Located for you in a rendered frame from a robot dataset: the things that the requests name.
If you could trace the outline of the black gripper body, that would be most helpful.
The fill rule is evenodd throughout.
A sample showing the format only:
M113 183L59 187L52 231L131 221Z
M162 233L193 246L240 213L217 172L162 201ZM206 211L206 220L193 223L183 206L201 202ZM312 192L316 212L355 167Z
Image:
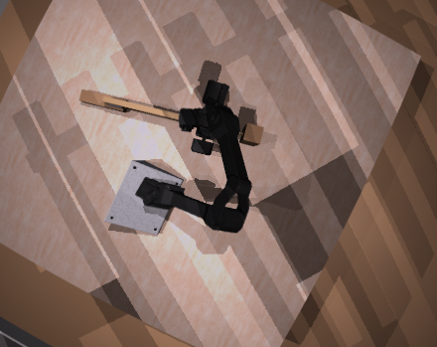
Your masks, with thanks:
M199 137L201 137L202 140L194 138L191 150L193 152L197 152L205 155L211 155L214 144L211 142L207 142L206 139L213 139L214 136L210 132L209 136L204 136L199 134Z

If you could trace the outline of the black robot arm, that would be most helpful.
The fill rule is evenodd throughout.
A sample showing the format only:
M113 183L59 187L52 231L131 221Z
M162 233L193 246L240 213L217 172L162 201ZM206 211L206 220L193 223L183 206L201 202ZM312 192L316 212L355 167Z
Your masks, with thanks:
M177 208L204 220L213 230L238 233L249 212L249 194L252 184L248 179L241 154L238 135L240 133L238 116L230 107L223 105L229 86L209 80L202 101L204 108L180 108L179 126L181 131L209 136L210 132L218 141L219 150L226 175L224 189L217 195L212 205L184 195L185 188L144 178L135 196L144 205L157 209ZM146 179L147 178L147 179ZM225 205L237 194L236 209Z

